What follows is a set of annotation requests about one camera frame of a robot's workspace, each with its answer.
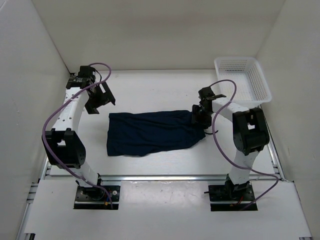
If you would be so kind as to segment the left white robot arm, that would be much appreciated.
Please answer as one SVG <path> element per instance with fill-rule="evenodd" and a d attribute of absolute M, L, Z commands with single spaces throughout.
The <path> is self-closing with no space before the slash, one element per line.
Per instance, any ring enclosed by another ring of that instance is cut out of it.
<path fill-rule="evenodd" d="M 45 121 L 41 138 L 50 164 L 70 173 L 80 187 L 88 188 L 87 194 L 93 200 L 100 200 L 105 188 L 98 183 L 99 174 L 86 162 L 86 148 L 78 128 L 83 111 L 97 115 L 99 107 L 114 105 L 116 99 L 107 79 L 96 79 L 100 73 L 94 66 L 82 65 L 77 75 L 68 79 L 63 104 Z"/>

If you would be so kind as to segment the navy blue shorts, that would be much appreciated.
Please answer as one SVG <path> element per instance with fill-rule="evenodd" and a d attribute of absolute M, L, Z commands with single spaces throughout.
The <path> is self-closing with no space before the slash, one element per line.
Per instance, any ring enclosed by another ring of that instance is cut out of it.
<path fill-rule="evenodd" d="M 110 113 L 106 150 L 109 157 L 144 157 L 188 149 L 205 137 L 188 110 Z"/>

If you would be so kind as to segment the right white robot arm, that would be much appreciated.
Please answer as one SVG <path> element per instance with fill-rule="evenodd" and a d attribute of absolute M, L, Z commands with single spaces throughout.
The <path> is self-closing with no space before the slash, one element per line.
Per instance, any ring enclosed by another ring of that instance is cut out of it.
<path fill-rule="evenodd" d="M 192 106 L 191 122 L 207 129 L 213 125 L 212 116 L 223 116 L 232 123 L 233 143 L 236 148 L 233 166 L 227 175 L 224 193 L 230 200 L 238 199 L 249 184 L 249 176 L 258 154 L 270 141 L 262 109 L 247 108 L 214 94 L 204 87 L 198 91 L 200 102 Z"/>

